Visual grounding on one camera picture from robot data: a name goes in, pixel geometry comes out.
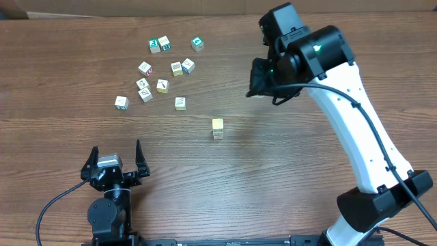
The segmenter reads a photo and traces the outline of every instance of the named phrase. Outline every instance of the cable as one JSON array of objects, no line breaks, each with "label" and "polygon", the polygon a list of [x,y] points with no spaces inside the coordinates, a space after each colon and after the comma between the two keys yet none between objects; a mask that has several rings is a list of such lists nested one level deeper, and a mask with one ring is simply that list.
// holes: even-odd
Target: cable
[{"label": "cable", "polygon": [[40,239],[40,226],[41,226],[41,220],[42,220],[42,216],[44,215],[44,213],[47,211],[47,209],[52,206],[52,204],[54,204],[57,200],[61,199],[63,196],[69,194],[70,192],[74,191],[75,189],[81,187],[82,185],[84,185],[86,182],[89,181],[89,178],[80,182],[78,185],[76,185],[75,187],[69,189],[68,191],[65,191],[64,193],[62,193],[61,195],[58,195],[57,197],[53,198],[53,200],[51,200],[41,211],[40,216],[38,217],[38,220],[36,221],[36,230],[35,230],[35,235],[36,235],[36,243],[38,244],[38,246],[42,246],[41,245],[41,239]]},{"label": "cable", "polygon": [[409,241],[409,242],[411,242],[411,243],[414,243],[415,245],[419,245],[419,246],[428,246],[428,245],[426,245],[425,243],[421,243],[421,242],[419,242],[418,240],[416,240],[416,239],[414,239],[414,238],[410,238],[409,236],[407,236],[407,235],[405,235],[405,234],[402,234],[401,232],[397,232],[397,231],[395,231],[395,230],[393,230],[393,229],[390,229],[390,228],[385,228],[385,227],[379,227],[379,226],[377,226],[377,227],[375,227],[374,229],[373,229],[373,231],[370,233],[370,236],[373,234],[373,233],[375,233],[375,232],[378,232],[378,233],[380,233],[379,231],[385,231],[385,232],[390,232],[391,234],[394,234],[394,235],[396,235],[396,236],[398,236],[398,237],[400,237],[400,238],[403,238],[403,239],[405,239],[405,240],[407,240],[407,241]]},{"label": "cable", "polygon": [[408,194],[408,196],[411,198],[411,200],[417,205],[417,207],[423,213],[423,215],[425,215],[425,218],[427,218],[427,220],[431,223],[431,225],[434,227],[434,229],[437,230],[436,221],[432,218],[432,216],[428,213],[426,208],[422,205],[422,203],[420,203],[419,199],[417,199],[417,197],[414,195],[414,193],[408,188],[406,183],[402,180],[401,176],[397,173],[396,167],[391,162],[391,160],[389,158],[389,154],[387,154],[387,151],[384,147],[384,144],[382,143],[381,137],[380,137],[378,131],[376,130],[375,125],[373,124],[369,115],[363,109],[363,107],[361,106],[361,104],[359,102],[357,102],[355,99],[353,99],[353,97],[347,95],[345,92],[342,92],[341,90],[335,89],[333,87],[329,87],[327,85],[310,84],[310,83],[296,83],[296,84],[290,84],[290,85],[280,85],[280,86],[277,86],[275,89],[278,90],[278,89],[286,89],[286,88],[291,88],[291,87],[320,88],[323,90],[328,90],[330,92],[334,92],[334,93],[348,99],[352,103],[352,107],[357,108],[361,112],[363,117],[366,119],[367,123],[369,124],[369,127],[370,127],[372,133],[375,135],[376,141],[378,142],[378,145],[382,151],[382,155],[384,155],[384,159],[386,160],[387,165],[389,166],[389,170],[393,173],[394,177],[399,182],[399,184],[402,186],[404,191]]}]

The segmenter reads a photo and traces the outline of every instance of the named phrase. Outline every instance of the green indicator light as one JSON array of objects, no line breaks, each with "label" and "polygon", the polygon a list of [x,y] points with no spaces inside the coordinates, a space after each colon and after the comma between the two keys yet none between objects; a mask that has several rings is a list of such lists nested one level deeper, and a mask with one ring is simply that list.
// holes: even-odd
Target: green indicator light
[{"label": "green indicator light", "polygon": [[315,52],[318,52],[322,48],[322,45],[314,45],[313,49]]}]

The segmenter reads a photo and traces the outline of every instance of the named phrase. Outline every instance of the wooden table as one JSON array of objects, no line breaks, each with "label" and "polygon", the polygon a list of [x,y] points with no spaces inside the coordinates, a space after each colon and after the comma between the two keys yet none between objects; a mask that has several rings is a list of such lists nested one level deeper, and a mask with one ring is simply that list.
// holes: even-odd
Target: wooden table
[{"label": "wooden table", "polygon": [[[437,178],[437,14],[303,14],[346,35],[367,93],[392,140],[415,169]],[[245,98],[251,62],[265,57],[260,16],[0,21],[0,245],[36,245],[44,205],[80,182],[93,146],[135,169],[141,140],[152,176],[132,189],[134,228],[146,238],[219,239],[319,234],[339,216],[336,197],[355,187],[348,157],[323,113],[302,93],[285,105]],[[173,48],[150,54],[167,35]],[[191,38],[205,49],[196,53]],[[187,57],[190,75],[172,77]],[[143,103],[135,81],[168,79]],[[130,100],[127,111],[116,96]],[[187,110],[174,98],[185,96]],[[212,118],[225,138],[212,140]],[[421,201],[437,218],[437,188]],[[44,246],[90,242],[89,185],[55,203]],[[384,224],[430,245],[437,234],[416,206]],[[387,235],[387,245],[401,239]]]}]

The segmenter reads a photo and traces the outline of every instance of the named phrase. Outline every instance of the black cable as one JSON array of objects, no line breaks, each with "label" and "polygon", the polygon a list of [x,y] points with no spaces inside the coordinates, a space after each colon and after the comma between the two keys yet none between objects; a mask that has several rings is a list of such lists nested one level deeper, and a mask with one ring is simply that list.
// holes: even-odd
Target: black cable
[{"label": "black cable", "polygon": [[426,245],[425,243],[421,243],[421,242],[419,242],[418,240],[416,240],[416,239],[414,239],[414,238],[410,238],[409,236],[407,236],[407,235],[405,235],[405,234],[402,234],[401,232],[395,231],[395,230],[390,229],[390,228],[380,227],[380,226],[375,227],[375,228],[373,229],[373,232],[371,232],[371,235],[372,235],[373,233],[375,233],[375,232],[380,233],[379,231],[381,231],[381,230],[382,230],[382,231],[385,231],[385,232],[390,232],[391,234],[394,234],[394,235],[396,235],[396,236],[398,236],[398,237],[400,237],[400,238],[403,238],[403,239],[405,239],[405,240],[407,240],[407,241],[409,241],[409,242],[411,242],[411,243],[414,243],[415,245],[419,245],[419,246],[428,246],[428,245]]},{"label": "black cable", "polygon": [[53,200],[51,200],[41,211],[40,216],[38,217],[38,220],[36,221],[36,230],[35,230],[35,235],[36,235],[36,243],[38,244],[38,246],[42,246],[41,245],[41,239],[40,239],[40,226],[41,226],[41,220],[42,220],[42,216],[44,215],[44,213],[47,211],[47,209],[52,206],[52,204],[54,204],[57,200],[61,199],[63,196],[69,194],[70,192],[74,191],[75,189],[81,187],[82,185],[84,185],[86,182],[89,181],[89,178],[80,182],[78,185],[76,185],[75,187],[69,189],[68,191],[65,191],[64,193],[62,193],[61,195],[58,195],[57,197],[53,198]]},{"label": "black cable", "polygon": [[286,88],[291,88],[291,87],[320,88],[323,90],[328,90],[330,92],[334,92],[334,93],[348,99],[352,103],[352,106],[354,108],[357,108],[361,112],[363,117],[366,119],[371,131],[375,135],[376,141],[378,142],[378,145],[382,151],[382,155],[384,156],[384,159],[387,162],[387,165],[389,166],[389,170],[393,173],[394,177],[399,182],[399,184],[402,186],[404,191],[408,194],[408,196],[411,198],[411,200],[417,205],[417,207],[423,213],[423,215],[425,215],[425,218],[427,218],[427,220],[431,223],[431,225],[434,227],[434,229],[437,230],[436,221],[432,218],[432,216],[428,213],[428,211],[425,209],[425,207],[422,205],[422,203],[420,203],[419,199],[417,199],[417,197],[414,195],[414,193],[408,188],[408,186],[402,180],[401,176],[399,176],[399,174],[397,173],[396,167],[391,162],[391,160],[389,158],[389,154],[387,154],[387,151],[384,147],[384,144],[382,143],[381,137],[380,137],[378,131],[376,130],[375,125],[373,124],[369,115],[363,109],[363,107],[361,106],[361,104],[359,102],[357,102],[355,99],[353,99],[353,97],[347,95],[345,92],[342,92],[341,90],[335,89],[335,88],[327,86],[327,85],[310,84],[310,83],[296,83],[296,84],[289,84],[289,85],[280,85],[280,86],[277,86],[275,89],[279,90],[279,89],[286,89]]}]

